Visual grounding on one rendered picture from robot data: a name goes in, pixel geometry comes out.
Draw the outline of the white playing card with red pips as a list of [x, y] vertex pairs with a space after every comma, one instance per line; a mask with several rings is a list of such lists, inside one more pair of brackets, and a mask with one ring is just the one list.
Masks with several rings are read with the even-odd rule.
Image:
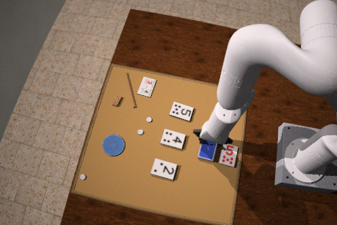
[[238, 151], [238, 146], [230, 145], [230, 144], [223, 145], [221, 156], [219, 159], [219, 164], [234, 167], [237, 151]]

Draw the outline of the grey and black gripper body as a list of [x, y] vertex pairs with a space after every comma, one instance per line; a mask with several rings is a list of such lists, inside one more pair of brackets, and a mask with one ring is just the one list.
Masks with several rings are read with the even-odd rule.
[[225, 142], [226, 142], [227, 139], [228, 139], [229, 134], [228, 134], [227, 137], [225, 137], [225, 138], [223, 138], [223, 139], [216, 139], [216, 138], [213, 138], [213, 137], [210, 136], [210, 134], [207, 132], [207, 122], [208, 122], [208, 121], [206, 121], [206, 122], [204, 123], [204, 125], [202, 126], [202, 131], [201, 131], [201, 133], [200, 133], [200, 138], [201, 138], [201, 139], [204, 139], [204, 140], [206, 140], [206, 141], [213, 142], [213, 143], [218, 143], [218, 144], [222, 144], [222, 145], [225, 144]]

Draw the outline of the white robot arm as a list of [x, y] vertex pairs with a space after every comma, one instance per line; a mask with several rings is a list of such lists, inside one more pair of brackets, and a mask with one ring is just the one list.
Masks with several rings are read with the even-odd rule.
[[[337, 119], [337, 3], [309, 3], [300, 15], [300, 40], [301, 48], [269, 24], [249, 25], [231, 36], [217, 88], [219, 103], [207, 123], [210, 136], [228, 136], [253, 101], [262, 68], [280, 73], [309, 94], [326, 97]], [[337, 124], [324, 126], [310, 139], [295, 139], [284, 159], [294, 179], [319, 180], [337, 160]]]

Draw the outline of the blue round disc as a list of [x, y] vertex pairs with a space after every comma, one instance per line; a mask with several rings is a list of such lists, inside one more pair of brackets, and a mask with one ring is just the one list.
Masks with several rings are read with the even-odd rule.
[[124, 140], [119, 135], [109, 135], [103, 141], [103, 150], [110, 156], [117, 156], [124, 150]]

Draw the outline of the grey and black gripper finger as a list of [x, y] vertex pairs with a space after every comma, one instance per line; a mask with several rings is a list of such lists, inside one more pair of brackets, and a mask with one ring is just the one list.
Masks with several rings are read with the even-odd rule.
[[[231, 140], [231, 138], [228, 138], [227, 142], [225, 144], [229, 144], [229, 143], [232, 143], [232, 142], [233, 142], [233, 140]], [[219, 146], [221, 146], [221, 144], [217, 144], [216, 148], [218, 148]]]
[[202, 143], [202, 140], [203, 140], [203, 139], [200, 138], [200, 134], [198, 134], [198, 133], [201, 133], [201, 131], [202, 131], [202, 129], [194, 129], [194, 130], [193, 130], [193, 133], [194, 133], [197, 137], [199, 137], [200, 143]]

